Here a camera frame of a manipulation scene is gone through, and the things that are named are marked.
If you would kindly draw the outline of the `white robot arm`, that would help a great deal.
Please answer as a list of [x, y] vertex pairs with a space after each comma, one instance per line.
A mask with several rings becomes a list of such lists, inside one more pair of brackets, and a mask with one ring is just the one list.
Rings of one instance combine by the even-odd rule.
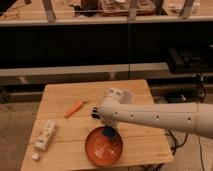
[[171, 103], [131, 104], [128, 90], [110, 88], [98, 107], [98, 115], [107, 126], [117, 122], [193, 133], [213, 139], [213, 104]]

